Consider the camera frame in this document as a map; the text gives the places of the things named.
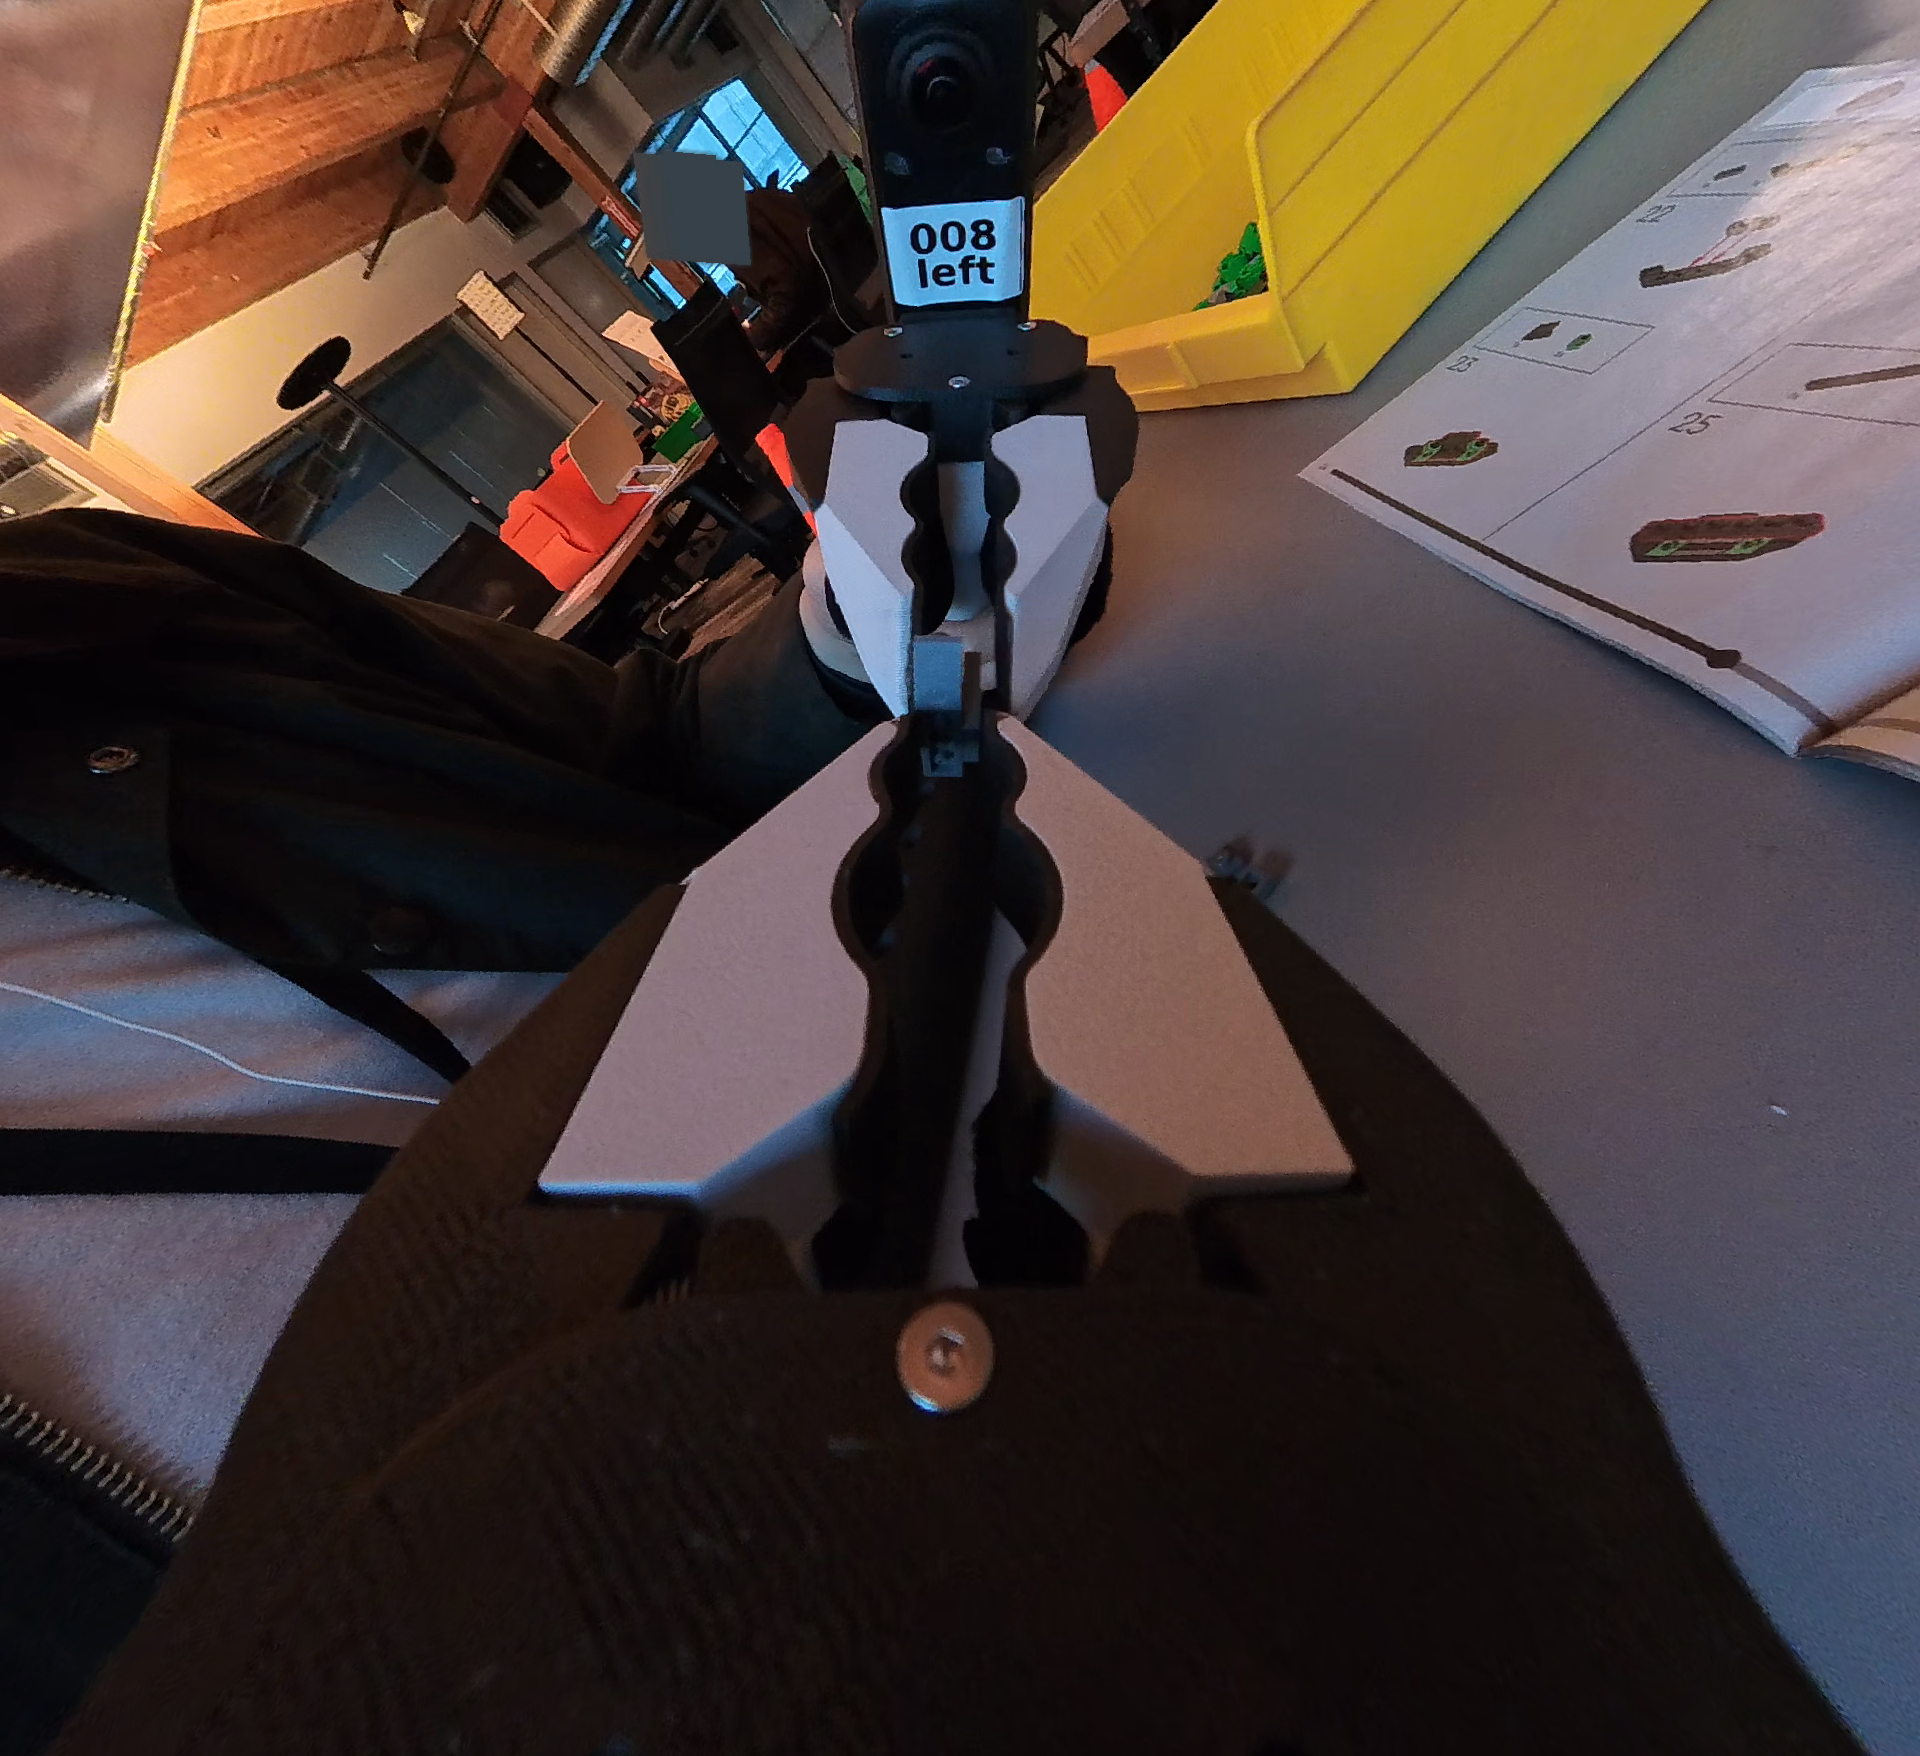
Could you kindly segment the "background wooden table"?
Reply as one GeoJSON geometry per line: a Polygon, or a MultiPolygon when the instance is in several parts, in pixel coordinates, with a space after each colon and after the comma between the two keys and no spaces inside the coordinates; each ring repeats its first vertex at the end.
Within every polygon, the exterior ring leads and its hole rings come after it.
{"type": "Polygon", "coordinates": [[[542,614],[538,637],[602,644],[606,637],[591,637],[602,622],[609,637],[632,637],[659,600],[682,600],[745,552],[774,552],[781,509],[756,454],[739,467],[712,440],[696,445],[586,583],[542,614]]]}

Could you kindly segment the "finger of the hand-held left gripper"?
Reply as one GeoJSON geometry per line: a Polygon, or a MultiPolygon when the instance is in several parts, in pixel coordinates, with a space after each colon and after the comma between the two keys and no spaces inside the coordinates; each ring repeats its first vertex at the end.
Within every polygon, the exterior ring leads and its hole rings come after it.
{"type": "Polygon", "coordinates": [[[1090,418],[1022,418],[995,434],[1014,476],[1000,520],[1000,697],[1028,719],[1058,674],[1108,547],[1108,504],[1092,482],[1090,418]]]}
{"type": "Polygon", "coordinates": [[[916,649],[916,583],[908,569],[916,519],[903,489],[927,457],[927,434],[908,422],[839,422],[818,509],[829,587],[871,687],[895,719],[911,716],[916,649]]]}

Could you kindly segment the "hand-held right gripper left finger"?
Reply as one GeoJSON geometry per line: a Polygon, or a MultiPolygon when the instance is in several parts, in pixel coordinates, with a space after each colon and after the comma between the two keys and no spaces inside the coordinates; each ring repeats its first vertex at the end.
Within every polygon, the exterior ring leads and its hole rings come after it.
{"type": "Polygon", "coordinates": [[[865,1049],[865,975],[831,888],[878,825],[871,727],[764,820],[708,857],[602,1054],[542,1198],[664,1198],[769,1222],[818,1286],[813,1233],[839,1212],[831,1113],[865,1049]]]}

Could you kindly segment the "yellow parts bin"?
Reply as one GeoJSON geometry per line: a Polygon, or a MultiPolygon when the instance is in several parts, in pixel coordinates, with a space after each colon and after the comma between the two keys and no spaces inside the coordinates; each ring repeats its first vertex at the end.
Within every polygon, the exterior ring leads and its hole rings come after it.
{"type": "Polygon", "coordinates": [[[1354,390],[1709,0],[1217,0],[1036,207],[1135,409],[1354,390]],[[1258,226],[1263,294],[1196,312],[1258,226]]]}

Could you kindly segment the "dark brick with green tile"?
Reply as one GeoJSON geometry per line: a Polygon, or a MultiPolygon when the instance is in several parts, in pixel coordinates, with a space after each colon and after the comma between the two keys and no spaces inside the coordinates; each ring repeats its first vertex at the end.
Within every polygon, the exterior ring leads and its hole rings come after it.
{"type": "Polygon", "coordinates": [[[927,778],[982,762],[982,657],[962,637],[911,644],[911,740],[927,778]]]}

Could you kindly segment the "open instruction booklet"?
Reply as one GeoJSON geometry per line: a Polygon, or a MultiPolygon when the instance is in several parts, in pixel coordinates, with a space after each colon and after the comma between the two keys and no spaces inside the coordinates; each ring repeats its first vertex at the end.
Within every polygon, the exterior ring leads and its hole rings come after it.
{"type": "Polygon", "coordinates": [[[1306,476],[1793,757],[1917,778],[1917,63],[1809,71],[1306,476]]]}

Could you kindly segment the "person in dark jacket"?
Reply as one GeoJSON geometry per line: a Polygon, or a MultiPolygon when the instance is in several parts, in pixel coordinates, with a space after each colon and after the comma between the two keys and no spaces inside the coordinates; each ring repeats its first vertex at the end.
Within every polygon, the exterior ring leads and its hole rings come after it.
{"type": "MultiPolygon", "coordinates": [[[[7,1126],[190,1126],[398,1146],[440,1071],[161,915],[7,878],[7,1126]]],[[[77,1444],[7,1460],[7,1752],[40,1752],[145,1615],[138,1490],[207,1498],[348,1198],[7,1198],[7,1397],[77,1444]]]]}

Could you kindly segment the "orange crate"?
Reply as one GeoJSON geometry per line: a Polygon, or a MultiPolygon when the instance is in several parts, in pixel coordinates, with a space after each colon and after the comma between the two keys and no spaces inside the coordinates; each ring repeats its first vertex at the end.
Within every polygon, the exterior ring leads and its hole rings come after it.
{"type": "Polygon", "coordinates": [[[552,471],[538,489],[514,498],[503,542],[557,589],[572,589],[638,519],[643,498],[622,489],[633,471],[638,471],[633,457],[614,457],[606,467],[609,476],[609,504],[606,504],[582,471],[577,454],[559,445],[552,454],[552,471]]]}

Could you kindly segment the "tan cardboard box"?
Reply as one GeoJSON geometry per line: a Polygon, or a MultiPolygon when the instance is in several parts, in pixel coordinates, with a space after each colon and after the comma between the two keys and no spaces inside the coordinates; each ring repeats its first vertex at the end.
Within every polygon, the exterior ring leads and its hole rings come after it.
{"type": "Polygon", "coordinates": [[[572,434],[568,457],[577,464],[582,482],[598,504],[626,498],[643,467],[643,448],[632,427],[632,414],[622,405],[598,405],[572,434]]]}

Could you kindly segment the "person's left forearm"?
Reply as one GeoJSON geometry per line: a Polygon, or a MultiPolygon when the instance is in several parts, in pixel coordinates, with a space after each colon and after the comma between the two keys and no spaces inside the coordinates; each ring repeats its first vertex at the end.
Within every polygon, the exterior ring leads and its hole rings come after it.
{"type": "Polygon", "coordinates": [[[879,719],[796,583],[682,666],[602,666],[125,514],[7,526],[0,649],[7,864],[269,968],[557,975],[879,719]]]}

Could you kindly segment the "black pendant lamp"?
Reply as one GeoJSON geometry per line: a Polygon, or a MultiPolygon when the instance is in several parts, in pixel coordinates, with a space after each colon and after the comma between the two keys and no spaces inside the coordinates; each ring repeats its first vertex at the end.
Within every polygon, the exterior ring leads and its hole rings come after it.
{"type": "Polygon", "coordinates": [[[503,526],[503,514],[494,514],[462,476],[445,471],[414,440],[406,440],[396,422],[382,422],[370,405],[359,405],[340,375],[348,371],[348,339],[333,336],[317,343],[278,390],[278,409],[301,414],[317,398],[346,405],[364,427],[375,427],[382,445],[398,448],[398,457],[418,464],[440,489],[446,489],[460,504],[466,504],[486,526],[503,526]]]}

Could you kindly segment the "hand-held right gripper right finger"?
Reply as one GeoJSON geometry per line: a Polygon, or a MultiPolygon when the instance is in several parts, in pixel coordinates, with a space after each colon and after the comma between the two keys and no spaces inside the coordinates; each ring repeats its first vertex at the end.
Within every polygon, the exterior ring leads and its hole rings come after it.
{"type": "Polygon", "coordinates": [[[1203,861],[1014,719],[991,771],[970,1257],[1092,1260],[1128,1217],[1337,1192],[1354,1157],[1203,861]]]}

